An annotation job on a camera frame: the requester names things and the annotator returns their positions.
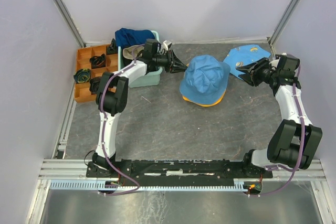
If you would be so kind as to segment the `blue bucket hat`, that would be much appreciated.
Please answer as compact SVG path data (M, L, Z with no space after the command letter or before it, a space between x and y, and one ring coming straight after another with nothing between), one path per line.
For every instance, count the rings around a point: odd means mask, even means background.
M217 99L228 86L230 66L211 55L194 57L184 72L180 94L196 102Z

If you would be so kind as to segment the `yellow bucket hat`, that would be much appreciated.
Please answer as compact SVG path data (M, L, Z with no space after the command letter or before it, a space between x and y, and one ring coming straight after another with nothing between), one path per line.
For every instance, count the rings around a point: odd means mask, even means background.
M208 108L208 107L212 107L212 106L216 106L218 105L222 100L223 98L225 97L226 95L226 91L224 91L217 99L207 99L207 100L204 100L204 101L201 101L201 102L196 102L196 101L193 101L191 99L188 99L187 97L185 96L182 96L182 99L186 102L189 102L189 103L192 103L192 104L196 104L198 106L201 106L201 107L204 107L204 108Z

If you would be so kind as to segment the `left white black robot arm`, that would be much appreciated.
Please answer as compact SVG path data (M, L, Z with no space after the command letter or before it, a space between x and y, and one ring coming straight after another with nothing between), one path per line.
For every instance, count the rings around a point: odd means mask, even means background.
M155 39L147 39L142 52L138 55L132 53L132 57L131 63L124 68L103 73L96 95L100 133L92 162L105 177L112 176L116 171L116 131L119 117L127 105L129 85L157 67L164 68L168 73L186 70L186 65L176 56L168 40L159 43Z

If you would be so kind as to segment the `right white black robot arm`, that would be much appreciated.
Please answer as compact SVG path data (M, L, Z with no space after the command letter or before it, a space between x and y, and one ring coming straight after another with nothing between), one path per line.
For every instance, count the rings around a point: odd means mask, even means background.
M254 177L260 167L283 168L290 172L307 169L322 139L322 129L309 120L301 100L300 60L291 54L276 55L276 60L262 58L236 69L239 77L253 87L266 83L280 107L282 121L263 150L251 150L242 162L241 172Z

